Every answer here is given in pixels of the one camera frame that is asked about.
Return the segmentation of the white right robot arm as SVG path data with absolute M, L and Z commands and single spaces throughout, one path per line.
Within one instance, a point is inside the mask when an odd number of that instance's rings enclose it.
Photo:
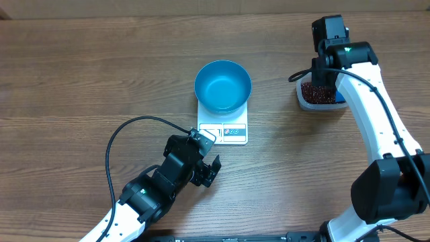
M 312 23 L 312 84 L 334 87 L 349 106 L 368 153 L 351 186 L 352 205 L 324 225 L 328 241 L 364 241 L 429 206 L 429 154 L 402 123 L 368 42 L 351 42 L 341 15 Z

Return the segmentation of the blue plastic measuring scoop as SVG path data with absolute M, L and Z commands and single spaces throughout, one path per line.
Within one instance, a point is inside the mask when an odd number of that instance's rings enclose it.
M 345 103 L 345 98 L 343 97 L 343 95 L 338 90 L 336 90 L 336 92 L 335 92 L 335 103 L 336 104 Z

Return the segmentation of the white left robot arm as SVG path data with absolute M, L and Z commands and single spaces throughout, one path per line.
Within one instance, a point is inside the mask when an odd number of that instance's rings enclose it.
M 168 213 L 188 183 L 210 187 L 221 168 L 220 157 L 210 165 L 203 158 L 215 141 L 205 130 L 169 137 L 163 164 L 152 175 L 142 172 L 128 182 L 115 203 L 116 210 L 109 211 L 82 241 L 133 241 Z

